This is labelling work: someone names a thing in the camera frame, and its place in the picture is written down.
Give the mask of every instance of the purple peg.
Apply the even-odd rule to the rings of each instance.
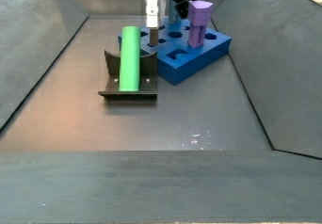
[[[204,45],[205,25],[211,17],[213,4],[204,1],[189,1],[188,3],[188,16],[189,32],[188,44],[192,48]]]

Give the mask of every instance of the green cylinder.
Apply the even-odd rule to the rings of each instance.
[[[121,30],[118,91],[138,91],[140,29],[125,26]]]

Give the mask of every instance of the bin floor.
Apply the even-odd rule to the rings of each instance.
[[[177,86],[158,78],[156,102],[106,103],[102,51],[117,51],[140,17],[90,17],[0,136],[0,152],[269,151],[228,57]]]

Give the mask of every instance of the blue foam block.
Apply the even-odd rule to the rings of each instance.
[[[149,29],[141,27],[141,53],[152,54],[157,51],[158,76],[172,85],[177,85],[186,77],[203,69],[228,52],[231,37],[207,29],[204,45],[190,48],[188,41],[188,20],[164,25],[158,31],[158,45],[149,46]]]

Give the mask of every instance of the black holder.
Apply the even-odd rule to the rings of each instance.
[[[138,59],[138,91],[118,91],[120,56],[104,51],[108,70],[105,90],[97,94],[106,100],[156,100],[157,99],[157,53]]]

